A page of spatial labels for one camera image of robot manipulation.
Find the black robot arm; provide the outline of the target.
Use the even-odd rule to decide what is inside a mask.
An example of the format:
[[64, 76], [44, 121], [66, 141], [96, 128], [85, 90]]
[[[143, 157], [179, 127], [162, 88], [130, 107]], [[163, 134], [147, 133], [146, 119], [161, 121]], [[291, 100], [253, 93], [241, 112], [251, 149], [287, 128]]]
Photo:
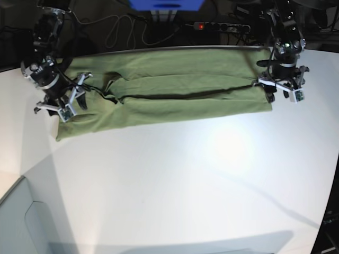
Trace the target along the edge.
[[192, 101], [260, 88], [269, 103], [280, 89], [302, 101], [305, 66], [296, 67], [305, 41], [288, 1], [265, 1], [274, 38], [269, 59], [252, 62], [255, 47], [219, 46], [148, 48], [111, 54], [65, 58], [47, 54], [47, 72], [39, 88], [39, 108], [62, 111], [77, 100], [86, 108], [85, 94], [122, 103], [126, 98], [147, 101]]
[[[285, 93], [296, 95], [300, 86], [296, 69], [297, 56], [305, 48], [306, 42], [297, 25], [290, 1], [257, 1], [262, 7], [262, 15], [267, 20], [274, 47], [268, 60], [261, 60], [258, 66], [265, 67], [268, 80], [258, 78], [261, 85], [279, 88]], [[36, 89], [44, 92], [42, 102], [34, 108], [37, 113], [46, 110], [50, 115], [58, 115], [63, 122], [76, 116], [73, 102], [76, 101], [81, 109], [86, 110], [85, 95], [89, 92], [98, 93], [103, 99], [117, 102], [107, 90], [85, 84], [85, 80], [92, 76], [90, 72], [83, 72], [76, 79], [70, 79], [65, 71], [73, 61], [73, 56], [57, 62], [57, 47], [60, 33], [63, 29], [64, 17], [69, 14], [75, 26], [81, 23], [76, 15], [70, 11], [69, 1], [39, 1], [38, 7], [44, 10], [33, 29], [33, 55], [21, 62], [22, 75], [29, 80]]]

